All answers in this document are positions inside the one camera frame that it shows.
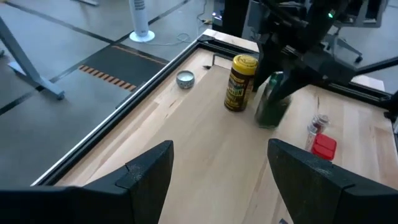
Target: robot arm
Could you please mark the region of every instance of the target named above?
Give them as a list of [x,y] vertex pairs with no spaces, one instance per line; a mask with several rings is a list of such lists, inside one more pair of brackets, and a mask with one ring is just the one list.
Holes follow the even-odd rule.
[[305,17],[290,15],[284,5],[262,0],[259,29],[259,66],[254,91],[276,71],[284,79],[272,91],[269,101],[278,101],[314,82],[335,80],[348,83],[356,70],[323,51],[320,42],[350,0],[314,0]]

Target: cable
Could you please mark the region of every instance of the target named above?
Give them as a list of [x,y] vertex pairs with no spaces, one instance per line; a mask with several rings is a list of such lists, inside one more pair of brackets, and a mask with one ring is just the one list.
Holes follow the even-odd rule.
[[[206,23],[205,20],[200,19],[200,16],[204,15],[206,12],[206,5],[207,5],[207,0],[205,0],[205,3],[203,4],[203,10],[201,13],[199,13],[197,15],[196,18],[196,27],[197,27],[197,37],[199,37],[199,29]],[[183,32],[183,33],[179,33],[176,36],[177,41],[176,42],[172,42],[172,43],[165,43],[165,44],[157,44],[157,43],[150,43],[150,42],[142,42],[142,44],[147,44],[147,45],[156,45],[156,46],[173,46],[173,45],[178,45],[181,43],[191,43],[192,42],[192,38],[189,34]]]

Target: chair leg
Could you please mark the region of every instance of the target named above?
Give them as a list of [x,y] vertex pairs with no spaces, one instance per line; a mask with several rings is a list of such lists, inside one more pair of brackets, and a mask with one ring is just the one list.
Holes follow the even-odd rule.
[[340,38],[337,40],[337,45],[349,50],[350,52],[356,53],[358,56],[362,56],[362,53],[360,51],[356,50],[354,47],[352,47],[350,44],[348,44],[344,40],[341,40]]

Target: green bottle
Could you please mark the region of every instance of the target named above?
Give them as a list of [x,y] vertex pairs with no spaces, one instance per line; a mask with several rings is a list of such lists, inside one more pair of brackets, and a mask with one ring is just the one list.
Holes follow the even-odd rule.
[[276,129],[289,108],[292,101],[291,96],[287,96],[278,102],[268,104],[268,97],[271,91],[282,79],[282,72],[274,72],[264,89],[259,106],[257,107],[256,115],[254,115],[260,128]]

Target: small tin can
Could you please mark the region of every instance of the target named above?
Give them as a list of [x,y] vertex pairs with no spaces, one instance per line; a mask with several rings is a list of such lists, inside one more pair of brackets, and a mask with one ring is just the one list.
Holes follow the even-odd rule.
[[189,89],[192,88],[195,83],[195,76],[192,72],[183,70],[177,73],[175,81],[181,89]]
[[246,109],[253,89],[257,65],[257,59],[250,55],[234,57],[224,100],[224,105],[228,110],[240,112]]

